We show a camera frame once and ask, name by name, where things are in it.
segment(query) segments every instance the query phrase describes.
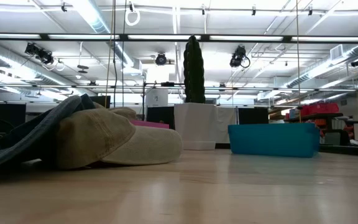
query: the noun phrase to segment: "white ceiling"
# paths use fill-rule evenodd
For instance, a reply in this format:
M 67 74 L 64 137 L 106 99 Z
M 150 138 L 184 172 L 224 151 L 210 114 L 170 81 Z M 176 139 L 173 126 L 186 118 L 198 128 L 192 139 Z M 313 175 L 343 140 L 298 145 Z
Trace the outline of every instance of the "white ceiling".
M 38 0 L 36 1 L 42 8 L 56 9 L 60 7 L 60 0 Z M 96 0 L 100 9 L 110 9 L 112 1 Z M 169 7 L 180 6 L 182 8 L 201 9 L 201 5 L 205 4 L 210 9 L 252 9 L 255 5 L 257 10 L 276 10 L 279 11 L 285 5 L 287 0 L 135 0 L 132 1 L 136 6 L 149 6 L 158 10 L 171 10 Z M 314 10 L 330 10 L 338 0 L 299 0 L 299 9 L 305 8 L 312 2 Z M 124 0 L 117 1 L 119 7 L 125 4 Z M 4 9 L 35 9 L 28 0 L 0 0 L 0 7 Z M 295 9 L 295 0 L 290 1 L 286 10 Z M 358 1 L 347 0 L 341 4 L 337 10 L 358 11 Z M 76 11 L 68 12 L 48 12 L 50 17 L 61 24 L 69 33 L 92 33 L 91 27 Z M 111 11 L 103 11 L 103 17 L 110 26 Z M 124 27 L 124 12 L 117 11 L 116 32 L 122 33 Z M 251 16 L 250 12 L 243 15 L 235 14 L 219 14 L 211 13 L 207 21 L 207 33 L 209 34 L 263 34 L 275 16 Z M 299 34 L 304 35 L 305 32 L 312 27 L 319 19 L 320 15 L 299 16 Z M 33 13 L 16 13 L 16 12 L 0 12 L 0 32 L 45 32 L 45 33 L 62 33 L 63 31 L 40 12 Z M 203 16 L 198 15 L 182 15 L 180 17 L 180 32 L 183 34 L 202 34 L 204 32 Z M 168 14 L 155 14 L 150 12 L 141 12 L 141 20 L 135 26 L 125 26 L 127 34 L 172 34 L 172 16 Z M 275 35 L 296 35 L 295 16 L 278 17 L 267 34 Z M 313 29 L 309 35 L 358 35 L 358 16 L 330 16 L 320 25 Z M 92 66 L 89 73 L 85 74 L 85 78 L 77 80 L 78 56 L 80 51 L 79 43 L 76 42 L 44 42 L 35 41 L 37 45 L 45 49 L 51 50 L 53 55 L 61 57 L 67 68 L 62 72 L 56 71 L 57 74 L 71 79 L 77 83 L 88 82 L 88 80 L 105 80 L 107 71 L 102 66 Z M 185 48 L 185 43 L 178 43 L 181 47 L 181 54 Z M 6 49 L 25 56 L 24 49 L 27 45 L 25 41 L 2 41 L 0 45 Z M 109 48 L 104 42 L 86 42 L 82 55 L 90 57 L 92 55 L 103 58 L 101 63 L 107 63 L 105 59 L 109 55 Z M 202 43 L 202 51 L 204 58 L 205 79 L 214 82 L 226 82 L 232 75 L 233 71 L 229 66 L 231 54 L 236 49 L 236 43 Z M 246 50 L 249 51 L 254 44 L 244 44 Z M 279 58 L 274 67 L 269 68 L 256 79 L 252 79 L 260 68 L 269 64 L 279 52 L 274 50 L 277 44 L 259 44 L 253 51 L 252 66 L 246 72 L 240 74 L 234 80 L 241 83 L 245 82 L 270 82 L 273 77 L 290 77 L 297 73 L 298 59 L 297 46 L 288 46 L 290 50 Z M 301 44 L 300 49 L 300 65 L 301 69 L 311 65 L 329 55 L 329 50 L 335 45 L 328 44 Z M 139 58 L 143 61 L 150 61 L 151 55 L 158 52 L 165 52 L 167 57 L 175 60 L 174 43 L 169 42 L 126 42 L 124 50 L 132 57 Z M 96 60 L 83 60 L 83 63 L 96 65 Z M 176 81 L 174 76 L 175 67 L 170 67 L 171 81 Z M 135 78 L 141 80 L 140 77 L 126 76 L 125 79 Z

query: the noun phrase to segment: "blue fabric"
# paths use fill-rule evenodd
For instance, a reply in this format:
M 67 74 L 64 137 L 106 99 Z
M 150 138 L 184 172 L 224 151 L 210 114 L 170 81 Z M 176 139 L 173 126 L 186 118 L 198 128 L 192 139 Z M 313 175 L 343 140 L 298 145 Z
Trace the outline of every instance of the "blue fabric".
M 88 95 L 71 96 L 55 108 L 0 138 L 0 165 L 42 159 L 53 163 L 59 122 L 81 110 L 95 109 Z

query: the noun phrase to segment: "blue bin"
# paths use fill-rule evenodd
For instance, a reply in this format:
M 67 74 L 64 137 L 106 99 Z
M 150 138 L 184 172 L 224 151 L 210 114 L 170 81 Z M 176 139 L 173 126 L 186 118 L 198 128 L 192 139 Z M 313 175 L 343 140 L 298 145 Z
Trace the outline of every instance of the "blue bin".
M 312 123 L 229 125 L 235 154 L 313 157 L 319 149 L 319 131 Z

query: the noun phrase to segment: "red container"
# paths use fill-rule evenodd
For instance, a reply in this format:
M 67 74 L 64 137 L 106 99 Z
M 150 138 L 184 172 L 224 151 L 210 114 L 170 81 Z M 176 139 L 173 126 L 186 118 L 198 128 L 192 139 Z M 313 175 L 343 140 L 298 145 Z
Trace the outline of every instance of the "red container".
M 301 110 L 301 115 L 306 116 L 310 114 L 319 114 L 319 113 L 338 113 L 339 107 L 336 103 L 316 103 L 313 105 L 303 106 Z

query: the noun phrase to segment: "ceiling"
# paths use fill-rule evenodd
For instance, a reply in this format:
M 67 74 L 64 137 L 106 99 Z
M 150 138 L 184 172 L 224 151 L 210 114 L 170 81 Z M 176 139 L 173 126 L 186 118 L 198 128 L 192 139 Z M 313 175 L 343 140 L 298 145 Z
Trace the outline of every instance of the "ceiling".
M 60 9 L 61 0 L 36 0 L 34 1 L 42 9 Z M 65 1 L 68 12 L 0 12 L 0 32 L 31 32 L 31 33 L 93 33 L 93 29 L 73 10 L 70 1 Z M 107 25 L 111 25 L 112 1 L 95 0 L 102 12 L 103 19 Z M 117 0 L 117 8 L 122 9 L 125 5 L 124 0 Z M 255 35 L 357 35 L 358 36 L 358 16 L 343 16 L 343 14 L 358 13 L 358 1 L 347 0 L 298 0 L 299 12 L 313 8 L 311 16 L 302 14 L 299 16 L 297 30 L 296 16 L 277 16 L 277 13 L 284 9 L 285 12 L 296 12 L 296 0 L 191 0 L 191 1 L 167 1 L 167 0 L 134 0 L 135 8 L 152 9 L 157 11 L 172 11 L 172 7 L 180 7 L 184 15 L 180 16 L 178 33 L 180 34 L 203 34 L 204 16 L 201 13 L 204 4 L 207 11 L 206 33 L 207 34 L 255 34 Z M 256 14 L 251 16 L 252 7 L 255 6 Z M 327 13 L 335 6 L 335 12 L 328 17 Z M 0 9 L 37 9 L 32 1 L 28 0 L 0 0 Z M 125 29 L 126 34 L 172 34 L 173 16 L 171 14 L 161 14 L 152 12 L 140 12 L 140 21 L 134 26 L 128 26 L 124 22 L 124 11 L 116 13 L 116 33 L 122 34 Z M 133 21 L 135 15 L 131 14 L 129 20 Z M 81 64 L 88 65 L 87 74 L 81 74 L 77 79 L 77 65 L 79 64 L 80 44 L 77 42 L 47 42 L 34 41 L 39 47 L 53 52 L 53 56 L 65 63 L 63 71 L 53 70 L 52 72 L 66 78 L 72 82 L 87 84 L 93 80 L 106 80 L 108 73 L 109 47 L 105 42 L 85 42 L 83 44 Z M 249 53 L 256 43 L 246 43 L 244 45 Z M 17 55 L 27 57 L 24 49 L 26 41 L 0 40 L 0 46 Z M 231 54 L 239 43 L 215 43 L 205 42 L 201 44 L 204 58 L 205 80 L 210 83 L 227 83 L 228 85 L 242 86 L 246 83 L 269 83 L 275 86 L 274 77 L 291 77 L 298 73 L 298 50 L 300 70 L 312 65 L 322 58 L 329 56 L 329 50 L 336 44 L 257 44 L 249 56 L 251 66 L 248 69 L 233 70 L 229 66 Z M 183 55 L 185 43 L 178 43 Z M 287 51 L 280 57 L 280 50 Z M 175 44 L 173 42 L 126 42 L 124 51 L 133 58 L 138 58 L 144 64 L 144 70 L 155 66 L 152 63 L 152 55 L 166 53 L 167 58 L 173 63 L 176 62 Z M 40 65 L 34 58 L 31 61 Z M 176 82 L 175 66 L 166 65 L 169 71 L 169 81 Z M 121 66 L 117 64 L 117 73 L 121 76 Z M 110 66 L 109 79 L 114 80 L 114 67 Z M 347 73 L 338 68 L 332 74 L 322 74 L 317 78 L 325 78 L 330 82 L 337 80 Z M 141 76 L 125 75 L 124 80 L 127 85 L 135 82 L 141 83 Z

